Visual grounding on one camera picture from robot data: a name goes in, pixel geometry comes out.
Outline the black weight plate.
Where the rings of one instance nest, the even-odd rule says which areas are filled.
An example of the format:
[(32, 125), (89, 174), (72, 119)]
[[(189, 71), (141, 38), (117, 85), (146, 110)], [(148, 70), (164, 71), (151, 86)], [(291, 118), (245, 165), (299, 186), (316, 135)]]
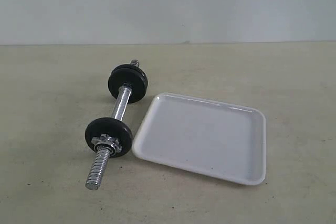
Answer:
[(129, 84), (135, 87), (148, 87), (148, 79), (145, 72), (138, 66), (132, 64), (121, 64), (115, 67), (110, 75), (109, 82), (121, 86)]
[(87, 145), (96, 152), (91, 140), (93, 137), (100, 137), (101, 134), (107, 134), (110, 137), (116, 137), (122, 146), (120, 153), (115, 153), (112, 158), (125, 155), (132, 147), (133, 134), (130, 128), (114, 118), (105, 117), (93, 120), (88, 124), (85, 130), (85, 140)]
[(108, 88), (114, 98), (118, 97), (122, 86), (127, 86), (132, 90), (128, 103), (136, 103), (145, 96), (148, 80), (140, 70), (122, 67), (113, 70), (108, 80)]

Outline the chrome dumbbell bar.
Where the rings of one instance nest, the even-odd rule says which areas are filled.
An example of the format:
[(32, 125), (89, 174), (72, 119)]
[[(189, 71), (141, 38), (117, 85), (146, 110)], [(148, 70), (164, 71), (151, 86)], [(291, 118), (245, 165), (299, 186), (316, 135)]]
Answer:
[[(140, 63), (136, 59), (131, 60), (130, 64), (140, 67)], [(131, 88), (127, 86), (122, 86), (120, 88), (119, 95), (115, 99), (115, 105), (112, 110), (112, 114), (111, 116), (108, 116), (108, 117), (117, 119), (119, 121), (123, 120), (127, 105), (131, 104), (131, 103), (128, 103), (131, 92), (132, 92)], [(108, 160), (112, 158), (109, 155), (109, 151), (104, 148), (100, 149), (99, 151), (95, 153), (96, 153), (96, 157), (92, 163), (92, 166), (90, 168), (90, 171), (87, 176), (86, 183), (85, 183), (85, 187), (89, 190), (99, 189), (102, 179), (103, 179), (104, 172), (107, 167)]]

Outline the white rectangular plastic tray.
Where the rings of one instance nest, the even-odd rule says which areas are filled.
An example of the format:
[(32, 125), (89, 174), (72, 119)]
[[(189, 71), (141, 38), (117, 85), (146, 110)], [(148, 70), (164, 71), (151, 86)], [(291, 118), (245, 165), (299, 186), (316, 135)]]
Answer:
[(266, 119), (250, 107), (160, 93), (132, 151), (145, 161), (255, 186), (266, 175)]

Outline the chrome spinlock collar nut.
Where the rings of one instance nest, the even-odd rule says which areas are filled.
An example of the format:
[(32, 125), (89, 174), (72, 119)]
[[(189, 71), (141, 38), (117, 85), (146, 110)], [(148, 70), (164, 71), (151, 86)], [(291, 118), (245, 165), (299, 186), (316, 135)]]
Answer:
[(101, 134), (99, 137), (93, 137), (91, 142), (95, 151), (104, 148), (109, 151), (110, 156), (114, 156), (116, 153), (121, 153), (123, 149), (119, 140), (115, 137), (110, 137), (108, 134)]

